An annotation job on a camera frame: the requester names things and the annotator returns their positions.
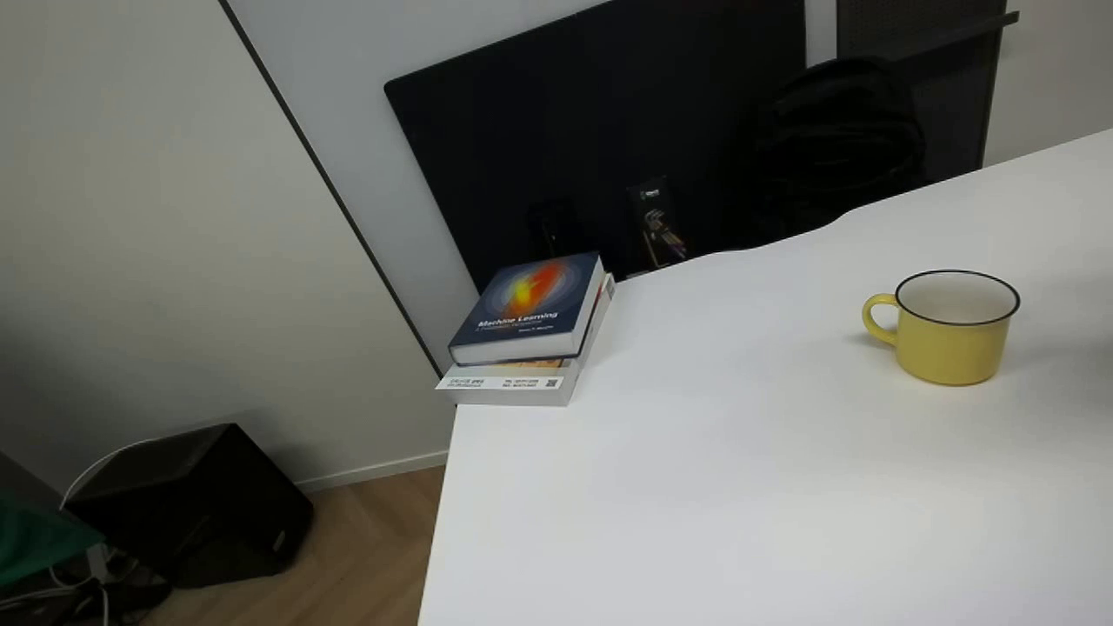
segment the wooden floor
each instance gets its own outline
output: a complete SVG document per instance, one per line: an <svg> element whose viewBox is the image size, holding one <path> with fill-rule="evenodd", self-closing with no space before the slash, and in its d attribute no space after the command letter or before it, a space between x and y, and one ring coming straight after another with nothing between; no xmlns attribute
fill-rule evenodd
<svg viewBox="0 0 1113 626"><path fill-rule="evenodd" d="M313 493L297 561L270 578L178 589L144 626L417 624L444 468Z"/></svg>

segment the stack of books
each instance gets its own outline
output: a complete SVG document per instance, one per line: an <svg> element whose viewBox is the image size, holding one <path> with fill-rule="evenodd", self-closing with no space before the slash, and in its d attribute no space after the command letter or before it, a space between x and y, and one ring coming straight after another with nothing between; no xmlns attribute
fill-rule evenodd
<svg viewBox="0 0 1113 626"><path fill-rule="evenodd" d="M598 253L499 271L449 344L457 404L564 407L614 296Z"/></svg>

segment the white desk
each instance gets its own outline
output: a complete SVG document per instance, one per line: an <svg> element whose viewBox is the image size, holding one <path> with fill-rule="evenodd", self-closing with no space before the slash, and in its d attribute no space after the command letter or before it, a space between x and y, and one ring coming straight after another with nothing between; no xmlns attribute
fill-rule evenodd
<svg viewBox="0 0 1113 626"><path fill-rule="evenodd" d="M1106 131L619 284L571 405L460 408L422 626L1113 624L1111 238ZM987 383L861 327L937 267L1021 292Z"/></svg>

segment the black box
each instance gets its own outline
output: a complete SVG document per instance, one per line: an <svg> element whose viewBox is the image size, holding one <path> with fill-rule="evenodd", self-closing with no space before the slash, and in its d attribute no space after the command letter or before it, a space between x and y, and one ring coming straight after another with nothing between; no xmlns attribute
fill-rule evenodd
<svg viewBox="0 0 1113 626"><path fill-rule="evenodd" d="M313 519L305 495L236 424L124 450L66 509L184 588L283 571Z"/></svg>

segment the mug handle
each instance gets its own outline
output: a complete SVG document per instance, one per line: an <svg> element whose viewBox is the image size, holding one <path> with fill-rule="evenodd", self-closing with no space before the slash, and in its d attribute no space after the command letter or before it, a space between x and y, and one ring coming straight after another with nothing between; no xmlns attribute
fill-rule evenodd
<svg viewBox="0 0 1113 626"><path fill-rule="evenodd" d="M879 293L866 301L866 304L861 307L861 323L866 324L866 330L869 334L876 336L877 339L888 343L890 345L897 344L897 333L893 331L887 331L877 325L874 321L874 315L870 313L875 306L878 304L888 304L890 306L897 305L897 296L892 293Z"/></svg>

